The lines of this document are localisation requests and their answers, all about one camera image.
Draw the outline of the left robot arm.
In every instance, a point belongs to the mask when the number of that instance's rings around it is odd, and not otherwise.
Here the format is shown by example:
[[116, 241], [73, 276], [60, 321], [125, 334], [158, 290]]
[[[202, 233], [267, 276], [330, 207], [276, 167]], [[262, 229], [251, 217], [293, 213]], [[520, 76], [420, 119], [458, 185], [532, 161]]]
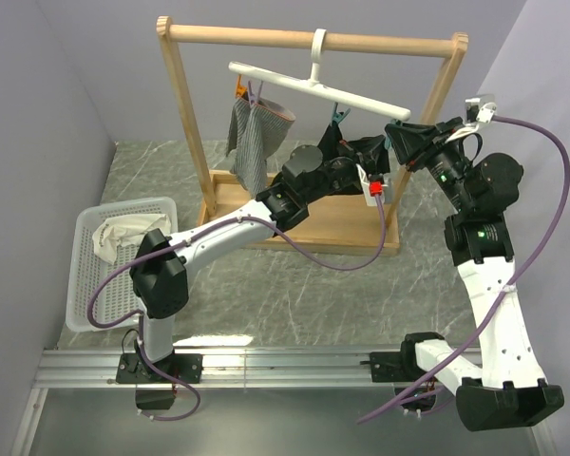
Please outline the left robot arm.
[[172, 342], [175, 315], [189, 300], [198, 271], [249, 244], [284, 238], [309, 216], [312, 203], [332, 195], [361, 195], [378, 208], [390, 171], [385, 138], [297, 147], [271, 184], [232, 213], [195, 230], [144, 236], [130, 268], [134, 294], [143, 304], [135, 352], [150, 381], [175, 378]]

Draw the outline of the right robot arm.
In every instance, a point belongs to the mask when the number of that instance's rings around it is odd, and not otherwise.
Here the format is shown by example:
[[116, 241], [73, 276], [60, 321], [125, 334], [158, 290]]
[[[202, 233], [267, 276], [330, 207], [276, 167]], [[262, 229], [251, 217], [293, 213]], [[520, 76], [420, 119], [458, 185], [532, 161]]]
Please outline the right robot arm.
[[438, 333], [406, 335], [400, 369], [414, 387], [435, 379], [454, 396], [466, 429], [533, 427], [564, 405], [548, 383], [523, 320], [516, 267], [504, 212], [519, 198], [523, 167], [495, 152], [481, 161], [464, 149], [463, 122], [390, 123], [385, 131], [398, 162], [409, 172], [427, 170], [455, 209], [444, 224], [446, 247], [465, 284], [482, 363], [466, 360], [467, 345], [452, 349]]

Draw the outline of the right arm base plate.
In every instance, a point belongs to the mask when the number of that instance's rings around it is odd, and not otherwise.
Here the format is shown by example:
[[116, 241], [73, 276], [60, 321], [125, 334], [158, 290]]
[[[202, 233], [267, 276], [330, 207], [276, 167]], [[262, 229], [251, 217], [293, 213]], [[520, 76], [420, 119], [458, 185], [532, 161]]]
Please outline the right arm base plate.
[[360, 364], [370, 368], [373, 383], [409, 383], [426, 374], [418, 367], [414, 355], [401, 351], [372, 351], [369, 359]]

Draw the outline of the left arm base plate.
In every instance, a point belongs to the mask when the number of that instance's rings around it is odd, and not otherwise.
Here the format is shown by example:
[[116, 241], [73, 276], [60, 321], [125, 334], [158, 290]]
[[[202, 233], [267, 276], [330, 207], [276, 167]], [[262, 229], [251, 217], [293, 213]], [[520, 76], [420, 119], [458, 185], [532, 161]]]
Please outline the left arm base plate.
[[[198, 384], [202, 372], [203, 356], [200, 353], [172, 353], [158, 361], [155, 367], [188, 384]], [[163, 376], [150, 369], [138, 353], [123, 353], [120, 357], [115, 382], [117, 384], [168, 383]]]

